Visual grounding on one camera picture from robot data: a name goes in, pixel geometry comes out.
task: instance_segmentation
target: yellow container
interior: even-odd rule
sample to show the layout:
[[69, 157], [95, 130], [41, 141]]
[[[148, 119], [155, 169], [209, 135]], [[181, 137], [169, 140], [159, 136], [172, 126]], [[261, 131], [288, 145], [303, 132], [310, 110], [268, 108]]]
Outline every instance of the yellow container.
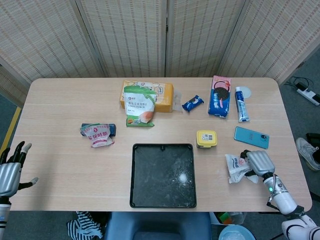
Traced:
[[140, 86], [155, 91], [155, 112], [171, 113], [174, 104], [174, 86], [172, 83], [131, 81], [125, 80], [120, 94], [120, 104], [125, 108], [124, 88], [126, 86]]
[[218, 144], [217, 133], [211, 130], [199, 130], [196, 132], [196, 147], [208, 149]]

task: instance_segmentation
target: white sneaker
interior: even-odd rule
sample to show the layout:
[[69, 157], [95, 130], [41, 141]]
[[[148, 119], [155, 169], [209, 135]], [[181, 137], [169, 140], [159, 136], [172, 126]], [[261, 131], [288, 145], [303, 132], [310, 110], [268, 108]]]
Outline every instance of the white sneaker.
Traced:
[[302, 137], [299, 137], [295, 140], [296, 149], [298, 150], [299, 154], [304, 157], [307, 166], [312, 171], [320, 171], [320, 164], [317, 163], [312, 156], [312, 154], [319, 150], [318, 147], [313, 147], [310, 143], [304, 140]]

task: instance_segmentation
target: black and white striped fabric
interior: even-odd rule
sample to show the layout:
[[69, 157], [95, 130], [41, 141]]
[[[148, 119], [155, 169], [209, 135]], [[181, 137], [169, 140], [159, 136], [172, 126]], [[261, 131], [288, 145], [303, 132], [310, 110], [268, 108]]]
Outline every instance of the black and white striped fabric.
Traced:
[[73, 240], [92, 240], [103, 237], [100, 223], [93, 221], [88, 211], [77, 211], [78, 219], [67, 222], [68, 235]]

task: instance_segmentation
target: orange box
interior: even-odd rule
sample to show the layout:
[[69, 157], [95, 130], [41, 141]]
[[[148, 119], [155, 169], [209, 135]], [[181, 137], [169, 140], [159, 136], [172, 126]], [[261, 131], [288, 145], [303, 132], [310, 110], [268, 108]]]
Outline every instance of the orange box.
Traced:
[[171, 113], [174, 104], [174, 86], [172, 83], [147, 82], [147, 81], [123, 81], [120, 94], [120, 104], [125, 108], [124, 88], [126, 86], [141, 86], [156, 93], [155, 112]]

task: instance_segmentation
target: small plastic box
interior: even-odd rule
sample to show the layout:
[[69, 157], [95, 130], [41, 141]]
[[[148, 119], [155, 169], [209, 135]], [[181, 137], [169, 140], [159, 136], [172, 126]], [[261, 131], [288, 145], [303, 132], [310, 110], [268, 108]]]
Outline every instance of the small plastic box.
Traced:
[[218, 144], [217, 133], [212, 130], [199, 130], [196, 132], [196, 147], [208, 149]]

